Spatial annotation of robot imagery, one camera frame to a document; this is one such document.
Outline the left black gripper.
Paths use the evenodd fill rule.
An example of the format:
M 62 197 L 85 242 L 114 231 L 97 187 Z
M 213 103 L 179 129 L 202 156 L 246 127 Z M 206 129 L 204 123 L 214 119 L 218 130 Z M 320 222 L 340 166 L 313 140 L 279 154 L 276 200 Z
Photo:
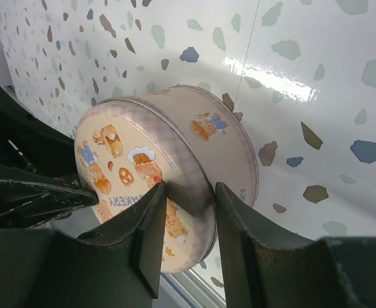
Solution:
M 1 86 L 0 164 L 51 178 L 77 173 L 73 139 L 37 119 Z M 0 178 L 0 229 L 37 227 L 98 202 L 96 193 L 60 180 Z

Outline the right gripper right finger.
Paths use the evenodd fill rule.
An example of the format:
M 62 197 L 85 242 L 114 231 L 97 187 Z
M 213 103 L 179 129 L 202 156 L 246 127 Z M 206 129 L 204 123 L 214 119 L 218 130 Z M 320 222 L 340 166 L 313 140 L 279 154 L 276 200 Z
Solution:
M 376 237 L 291 232 L 215 189 L 228 307 L 376 307 Z

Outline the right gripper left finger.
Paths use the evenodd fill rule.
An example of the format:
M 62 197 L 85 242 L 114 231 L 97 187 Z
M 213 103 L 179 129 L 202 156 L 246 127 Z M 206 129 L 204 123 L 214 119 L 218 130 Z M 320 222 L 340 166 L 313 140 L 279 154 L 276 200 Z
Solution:
M 77 238 L 0 230 L 0 307 L 151 307 L 158 296 L 166 185 Z

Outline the round silver tin lid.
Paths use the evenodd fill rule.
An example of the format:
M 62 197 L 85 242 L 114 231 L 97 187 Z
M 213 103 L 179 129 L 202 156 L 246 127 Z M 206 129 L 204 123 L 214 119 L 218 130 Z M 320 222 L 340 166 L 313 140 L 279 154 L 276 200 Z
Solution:
M 214 195 L 194 153 L 156 112 L 130 99 L 110 99 L 81 117 L 74 138 L 82 184 L 93 190 L 93 211 L 104 223 L 166 184 L 162 242 L 164 273 L 191 269 L 216 238 Z

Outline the round silver tin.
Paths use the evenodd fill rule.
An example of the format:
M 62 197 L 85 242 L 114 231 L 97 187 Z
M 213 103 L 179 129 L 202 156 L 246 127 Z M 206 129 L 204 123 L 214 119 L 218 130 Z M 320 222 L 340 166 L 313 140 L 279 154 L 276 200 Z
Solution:
M 234 113 L 215 95 L 191 85 L 128 96 L 157 114 L 184 140 L 211 185 L 223 182 L 248 206 L 258 191 L 252 142 Z

